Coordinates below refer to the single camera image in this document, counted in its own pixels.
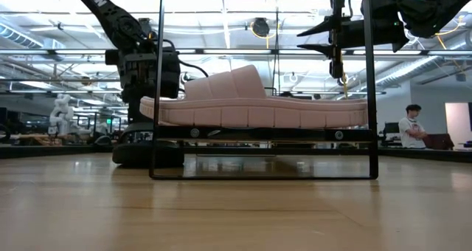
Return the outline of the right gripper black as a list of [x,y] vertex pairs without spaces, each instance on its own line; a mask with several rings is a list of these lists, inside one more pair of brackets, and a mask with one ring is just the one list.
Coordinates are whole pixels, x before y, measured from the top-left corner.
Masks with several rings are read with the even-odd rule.
[[[345,0],[330,0],[333,8],[332,16],[325,16],[322,23],[296,35],[304,37],[330,31],[330,44],[300,44],[297,47],[320,52],[330,58],[330,74],[333,78],[340,78],[344,72],[341,49],[365,45],[364,20],[351,21],[349,17],[344,17],[341,11],[344,3]],[[394,1],[372,0],[371,24],[374,45],[391,44],[392,51],[397,52],[409,42],[397,12]]]

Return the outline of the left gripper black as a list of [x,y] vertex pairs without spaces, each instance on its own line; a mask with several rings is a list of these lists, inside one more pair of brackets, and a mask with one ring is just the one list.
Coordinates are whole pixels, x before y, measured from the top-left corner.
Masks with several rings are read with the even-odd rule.
[[[181,74],[178,52],[172,47],[162,50],[160,97],[178,97]],[[119,76],[122,99],[129,100],[128,123],[151,123],[139,109],[142,97],[154,97],[156,90],[157,55],[154,53],[119,53]]]

